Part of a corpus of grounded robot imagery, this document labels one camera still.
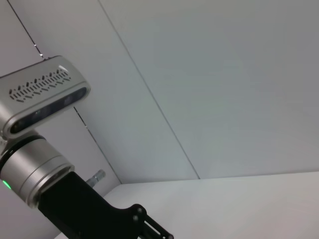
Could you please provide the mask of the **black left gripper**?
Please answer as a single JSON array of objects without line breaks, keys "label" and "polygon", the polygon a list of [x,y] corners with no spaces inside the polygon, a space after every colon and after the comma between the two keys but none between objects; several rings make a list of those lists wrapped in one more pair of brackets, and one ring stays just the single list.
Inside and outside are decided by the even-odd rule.
[{"label": "black left gripper", "polygon": [[174,239],[140,205],[113,207],[75,172],[42,193],[38,209],[69,239]]}]

